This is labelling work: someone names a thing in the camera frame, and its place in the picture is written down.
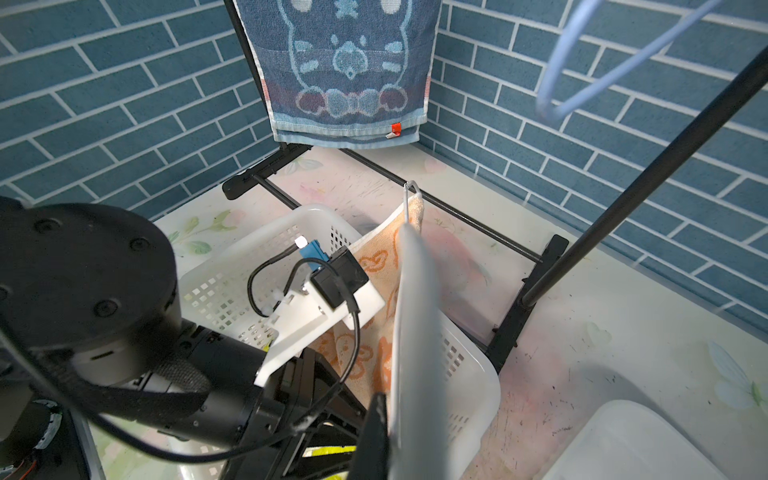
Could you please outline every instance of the black rack foot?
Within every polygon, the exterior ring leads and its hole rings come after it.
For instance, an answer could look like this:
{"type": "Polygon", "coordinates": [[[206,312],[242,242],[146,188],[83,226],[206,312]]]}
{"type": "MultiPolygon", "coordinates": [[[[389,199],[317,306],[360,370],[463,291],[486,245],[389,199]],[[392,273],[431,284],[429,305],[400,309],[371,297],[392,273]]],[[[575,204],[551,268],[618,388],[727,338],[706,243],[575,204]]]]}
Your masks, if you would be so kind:
{"type": "Polygon", "coordinates": [[[533,267],[528,278],[524,279],[523,286],[515,297],[515,302],[502,320],[502,324],[496,329],[485,355],[491,360],[497,373],[501,372],[512,348],[517,346],[520,332],[522,332],[525,322],[528,321],[528,317],[533,311],[533,306],[530,308],[523,306],[520,301],[522,296],[538,282],[558,258],[562,257],[566,248],[568,248],[568,240],[559,235],[554,235],[552,240],[549,240],[547,248],[541,255],[541,260],[533,267]]]}

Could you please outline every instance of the wall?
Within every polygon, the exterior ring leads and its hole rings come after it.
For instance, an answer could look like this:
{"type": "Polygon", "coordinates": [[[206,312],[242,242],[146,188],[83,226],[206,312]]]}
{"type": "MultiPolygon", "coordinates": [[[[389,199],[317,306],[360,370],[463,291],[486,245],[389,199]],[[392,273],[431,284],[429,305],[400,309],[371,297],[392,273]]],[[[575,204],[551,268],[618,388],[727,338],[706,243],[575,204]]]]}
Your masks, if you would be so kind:
{"type": "Polygon", "coordinates": [[[0,195],[154,219],[276,146],[223,2],[0,0],[0,195]]]}
{"type": "MultiPolygon", "coordinates": [[[[564,100],[703,0],[605,2],[559,80],[564,100]]],[[[572,0],[444,0],[421,143],[584,231],[768,45],[768,2],[727,0],[653,60],[549,127],[534,101],[572,0]]],[[[768,332],[768,92],[605,241],[716,313],[768,332]]]]}

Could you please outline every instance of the blue connector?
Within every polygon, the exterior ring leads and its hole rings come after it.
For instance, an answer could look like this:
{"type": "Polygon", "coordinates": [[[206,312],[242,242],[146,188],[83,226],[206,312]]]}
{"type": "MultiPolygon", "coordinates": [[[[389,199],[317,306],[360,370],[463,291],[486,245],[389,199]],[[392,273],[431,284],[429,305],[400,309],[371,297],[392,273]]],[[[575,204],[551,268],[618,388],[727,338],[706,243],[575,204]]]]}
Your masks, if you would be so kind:
{"type": "MultiPolygon", "coordinates": [[[[320,248],[320,244],[317,240],[312,240],[311,242],[307,242],[304,235],[296,239],[296,246],[299,247],[299,253],[301,253],[301,256],[304,258],[320,258],[321,260],[328,261],[328,256],[325,252],[323,252],[323,249],[320,248]]],[[[320,265],[317,263],[308,263],[312,271],[320,268],[320,265]]]]}

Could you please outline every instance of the black strap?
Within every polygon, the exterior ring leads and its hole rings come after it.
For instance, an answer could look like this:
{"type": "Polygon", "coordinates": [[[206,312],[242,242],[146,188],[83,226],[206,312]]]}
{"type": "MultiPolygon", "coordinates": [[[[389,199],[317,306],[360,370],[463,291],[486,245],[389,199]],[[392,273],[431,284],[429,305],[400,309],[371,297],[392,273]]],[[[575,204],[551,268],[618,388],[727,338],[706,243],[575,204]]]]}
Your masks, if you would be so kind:
{"type": "Polygon", "coordinates": [[[208,378],[187,360],[174,355],[168,356],[154,373],[182,388],[182,393],[98,386],[83,380],[67,360],[38,355],[38,361],[88,408],[154,425],[187,418],[203,406],[210,392],[208,378]]]}

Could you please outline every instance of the circular motor cover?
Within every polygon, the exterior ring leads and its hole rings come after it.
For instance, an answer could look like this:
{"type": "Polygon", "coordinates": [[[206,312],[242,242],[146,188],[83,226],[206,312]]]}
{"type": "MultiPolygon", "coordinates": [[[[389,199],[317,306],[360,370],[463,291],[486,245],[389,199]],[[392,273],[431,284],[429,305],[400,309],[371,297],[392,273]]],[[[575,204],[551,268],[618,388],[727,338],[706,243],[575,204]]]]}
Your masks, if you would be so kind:
{"type": "Polygon", "coordinates": [[[0,315],[33,351],[64,350],[99,385],[133,379],[180,333],[174,252],[106,205],[0,210],[0,315]]]}

